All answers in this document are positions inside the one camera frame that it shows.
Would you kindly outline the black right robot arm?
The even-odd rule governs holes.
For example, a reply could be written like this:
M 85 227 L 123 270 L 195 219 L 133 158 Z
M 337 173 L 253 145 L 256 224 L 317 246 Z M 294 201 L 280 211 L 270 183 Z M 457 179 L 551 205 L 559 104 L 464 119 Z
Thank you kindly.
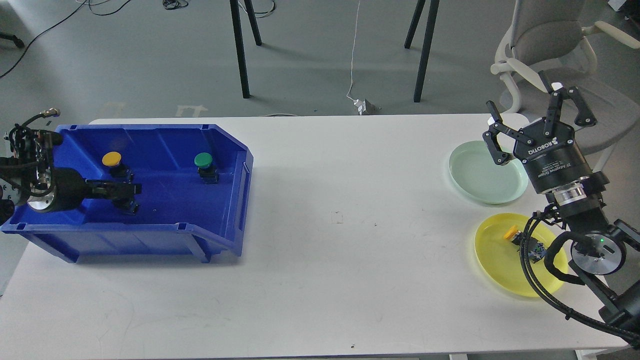
M 493 122 L 483 133 L 493 162 L 505 166 L 513 159 L 519 160 L 535 192 L 548 201 L 547 207 L 534 212 L 523 232 L 515 237 L 522 271 L 535 293 L 567 320 L 619 337 L 638 349 L 639 283 L 618 294 L 599 276 L 622 268 L 627 247 L 639 250 L 639 232 L 621 219 L 613 223 L 606 219 L 602 192 L 610 180 L 603 172 L 590 168 L 575 140 L 574 128 L 560 120 L 563 101 L 572 100 L 576 105 L 576 125 L 591 127 L 597 119 L 578 88 L 551 83 L 543 71 L 537 73 L 537 78 L 542 90 L 550 95 L 546 116 L 515 130 L 503 123 L 496 105 L 487 101 Z M 539 223 L 562 228 L 546 248 L 542 258 L 545 268 L 560 281 L 588 287 L 603 303 L 598 312 L 600 320 L 562 303 L 535 276 L 528 251 Z

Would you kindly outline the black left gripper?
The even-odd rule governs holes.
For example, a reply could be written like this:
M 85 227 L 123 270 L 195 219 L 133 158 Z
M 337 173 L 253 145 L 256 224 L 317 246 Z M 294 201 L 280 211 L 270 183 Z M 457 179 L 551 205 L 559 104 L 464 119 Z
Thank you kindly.
M 108 200 L 120 210 L 135 210 L 134 196 L 142 193 L 140 183 L 87 182 L 78 171 L 69 167 L 57 167 L 52 175 L 55 184 L 53 212 L 74 210 L 85 199 Z

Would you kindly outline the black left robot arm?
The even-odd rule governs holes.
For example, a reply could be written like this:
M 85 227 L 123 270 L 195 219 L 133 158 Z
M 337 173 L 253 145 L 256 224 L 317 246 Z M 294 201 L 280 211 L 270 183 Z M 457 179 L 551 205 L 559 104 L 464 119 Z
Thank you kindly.
M 32 129 L 30 124 L 59 115 L 57 108 L 46 109 L 6 133 L 11 155 L 1 158 L 1 221 L 11 219 L 22 205 L 47 214 L 75 210 L 85 199 L 107 199 L 124 214 L 137 214 L 140 206 L 135 196 L 142 193 L 142 185 L 134 183 L 134 173 L 121 153 L 108 152 L 102 157 L 110 180 L 84 178 L 73 168 L 55 166 L 54 149 L 62 145 L 62 135 Z

